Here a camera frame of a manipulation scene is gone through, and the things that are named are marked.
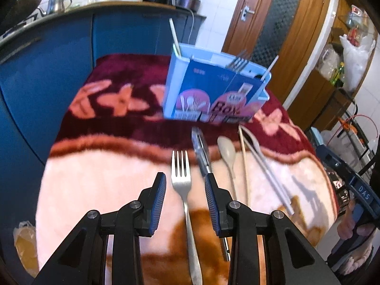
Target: fork handle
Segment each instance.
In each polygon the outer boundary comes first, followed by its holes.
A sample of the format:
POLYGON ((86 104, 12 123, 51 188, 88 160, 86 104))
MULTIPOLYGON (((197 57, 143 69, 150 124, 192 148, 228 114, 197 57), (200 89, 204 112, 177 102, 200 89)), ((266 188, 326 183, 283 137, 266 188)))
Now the fork handle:
POLYGON ((201 265, 198 259, 198 253, 195 247, 193 228, 191 227, 189 207, 187 201, 184 200, 185 216, 186 216, 186 232, 187 232, 187 252, 189 254, 190 277, 193 285, 202 285, 201 265))

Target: door glass panel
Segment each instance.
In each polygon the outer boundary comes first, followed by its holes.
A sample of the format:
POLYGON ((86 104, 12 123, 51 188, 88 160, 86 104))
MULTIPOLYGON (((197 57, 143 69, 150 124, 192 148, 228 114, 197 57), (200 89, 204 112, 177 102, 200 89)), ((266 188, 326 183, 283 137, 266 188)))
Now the door glass panel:
POLYGON ((268 67, 280 52, 300 0, 272 0, 263 29, 252 53, 252 62, 268 67))

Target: floral blanket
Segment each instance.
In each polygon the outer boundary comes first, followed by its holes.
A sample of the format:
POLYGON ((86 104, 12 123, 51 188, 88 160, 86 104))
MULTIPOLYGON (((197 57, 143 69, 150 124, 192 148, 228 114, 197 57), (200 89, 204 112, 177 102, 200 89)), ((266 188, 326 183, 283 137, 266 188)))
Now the floral blanket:
MULTIPOLYGON (((191 128, 201 128, 209 145, 215 178, 220 187, 230 191, 231 181, 217 148, 217 138, 226 136, 233 141, 237 150, 237 199, 245 203, 247 190, 238 126, 165 120, 162 102, 169 61, 170 57, 150 55, 105 56, 97 61, 78 91, 62 121, 41 183, 36 215, 40 268, 88 210, 107 213, 120 209, 137 199, 143 188, 150 187, 161 171, 168 184, 160 224, 152 238, 141 239, 145 283, 191 284, 183 204, 170 183, 172 151, 188 150, 192 179, 189 209, 203 283, 227 284, 229 263, 223 261, 220 241, 212 230, 191 128)), ((292 123, 276 97, 268 93, 270 100, 246 127, 259 140, 292 199, 292 221, 312 245, 317 245, 336 219, 333 190, 303 132, 292 123)), ((250 202, 245 204, 263 213, 284 211, 248 152, 247 161, 250 202)), ((107 282, 112 256, 110 241, 107 282)), ((261 274, 265 277, 263 252, 260 254, 261 274)))

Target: metal bolt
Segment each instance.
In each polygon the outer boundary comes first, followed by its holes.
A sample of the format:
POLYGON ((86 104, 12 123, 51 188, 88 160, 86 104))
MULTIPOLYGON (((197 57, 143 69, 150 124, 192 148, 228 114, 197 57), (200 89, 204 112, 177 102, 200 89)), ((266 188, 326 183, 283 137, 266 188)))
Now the metal bolt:
POLYGON ((232 201, 229 203, 229 206, 232 208, 232 209, 239 209, 240 208, 240 203, 238 201, 232 201))
POLYGON ((134 200, 132 201, 129 206, 132 208, 132 209, 137 209, 137 208, 140 208, 141 207, 141 203, 138 201, 138 200, 134 200))
POLYGON ((95 210, 91 210, 87 213, 87 217, 89 219, 94 219, 98 216, 98 211, 95 211, 95 210))
POLYGON ((273 212, 273 216, 276 218, 276 219, 281 219, 284 217, 284 213, 280 210, 276 210, 273 212))

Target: door lock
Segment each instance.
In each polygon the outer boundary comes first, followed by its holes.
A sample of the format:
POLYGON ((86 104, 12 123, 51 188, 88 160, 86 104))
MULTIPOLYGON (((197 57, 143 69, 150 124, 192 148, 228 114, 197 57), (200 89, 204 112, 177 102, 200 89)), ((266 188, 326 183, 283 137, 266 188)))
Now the door lock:
POLYGON ((254 15, 255 14, 255 11, 254 10, 250 10, 249 9, 249 6, 248 5, 246 5, 246 6, 244 6, 244 8, 242 9, 242 10, 240 10, 240 13, 241 13, 241 20, 242 21, 245 21, 246 20, 246 18, 247 18, 247 14, 252 14, 252 15, 254 15))

